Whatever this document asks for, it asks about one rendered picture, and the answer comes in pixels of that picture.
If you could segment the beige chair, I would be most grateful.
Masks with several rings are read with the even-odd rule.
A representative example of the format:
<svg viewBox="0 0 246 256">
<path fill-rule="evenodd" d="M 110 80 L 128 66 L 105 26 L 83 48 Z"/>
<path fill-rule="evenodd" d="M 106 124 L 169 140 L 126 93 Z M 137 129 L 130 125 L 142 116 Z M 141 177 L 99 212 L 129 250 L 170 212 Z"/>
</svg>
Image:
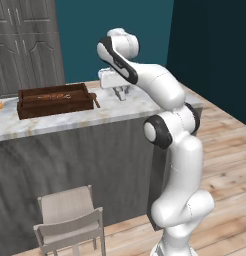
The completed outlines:
<svg viewBox="0 0 246 256">
<path fill-rule="evenodd" d="M 73 256 L 80 256 L 80 242 L 100 238 L 101 256 L 106 256 L 103 208 L 94 208 L 92 186 L 82 186 L 38 198 L 42 224 L 33 227 L 42 256 L 71 246 Z"/>
</svg>

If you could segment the brown wooden tray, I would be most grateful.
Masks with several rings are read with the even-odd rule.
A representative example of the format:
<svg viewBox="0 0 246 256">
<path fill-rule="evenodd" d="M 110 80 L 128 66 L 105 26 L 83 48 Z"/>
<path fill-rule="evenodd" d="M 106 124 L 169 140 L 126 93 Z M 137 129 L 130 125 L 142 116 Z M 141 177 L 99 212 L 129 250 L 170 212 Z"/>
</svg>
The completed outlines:
<svg viewBox="0 0 246 256">
<path fill-rule="evenodd" d="M 40 100 L 39 95 L 70 94 L 71 99 Z M 17 112 L 19 119 L 50 116 L 100 107 L 97 95 L 88 91 L 85 83 L 60 85 L 18 92 Z"/>
</svg>

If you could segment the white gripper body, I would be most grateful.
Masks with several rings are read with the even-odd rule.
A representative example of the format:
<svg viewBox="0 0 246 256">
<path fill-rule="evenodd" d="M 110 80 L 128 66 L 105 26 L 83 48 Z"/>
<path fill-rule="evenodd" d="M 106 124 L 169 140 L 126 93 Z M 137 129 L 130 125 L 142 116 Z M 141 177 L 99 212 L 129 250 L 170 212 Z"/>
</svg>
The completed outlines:
<svg viewBox="0 0 246 256">
<path fill-rule="evenodd" d="M 128 86 L 129 82 L 122 78 L 114 69 L 104 68 L 98 71 L 100 87 L 102 89 Z"/>
</svg>

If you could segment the grey tall cupboards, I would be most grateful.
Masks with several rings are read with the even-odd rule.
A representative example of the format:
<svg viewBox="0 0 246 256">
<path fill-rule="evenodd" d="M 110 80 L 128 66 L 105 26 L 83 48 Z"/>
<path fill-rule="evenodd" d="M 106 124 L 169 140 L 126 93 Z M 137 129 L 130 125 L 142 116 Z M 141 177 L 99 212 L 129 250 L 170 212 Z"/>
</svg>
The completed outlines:
<svg viewBox="0 0 246 256">
<path fill-rule="evenodd" d="M 64 83 L 55 0 L 0 0 L 0 98 Z"/>
</svg>

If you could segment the kebab skewer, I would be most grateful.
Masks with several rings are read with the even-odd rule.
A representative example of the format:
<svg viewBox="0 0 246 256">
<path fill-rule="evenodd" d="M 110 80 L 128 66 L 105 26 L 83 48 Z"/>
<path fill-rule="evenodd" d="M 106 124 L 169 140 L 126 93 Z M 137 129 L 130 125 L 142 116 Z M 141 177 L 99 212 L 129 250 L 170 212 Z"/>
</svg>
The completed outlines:
<svg viewBox="0 0 246 256">
<path fill-rule="evenodd" d="M 70 94 L 46 94 L 46 95 L 39 95 L 37 99 L 40 100 L 60 100 L 60 99 L 71 99 Z"/>
</svg>

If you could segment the grey marble-top dining counter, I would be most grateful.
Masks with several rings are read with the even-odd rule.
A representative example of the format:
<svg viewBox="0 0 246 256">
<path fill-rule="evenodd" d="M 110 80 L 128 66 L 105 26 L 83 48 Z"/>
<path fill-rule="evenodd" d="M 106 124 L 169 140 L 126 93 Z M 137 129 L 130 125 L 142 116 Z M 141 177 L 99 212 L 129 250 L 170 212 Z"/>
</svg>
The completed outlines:
<svg viewBox="0 0 246 256">
<path fill-rule="evenodd" d="M 0 112 L 0 256 L 36 247 L 40 196 L 89 185 L 106 225 L 150 212 L 165 188 L 169 154 L 150 144 L 144 121 L 159 107 L 137 87 L 125 100 L 97 83 L 92 110 L 21 120 L 14 98 Z"/>
</svg>

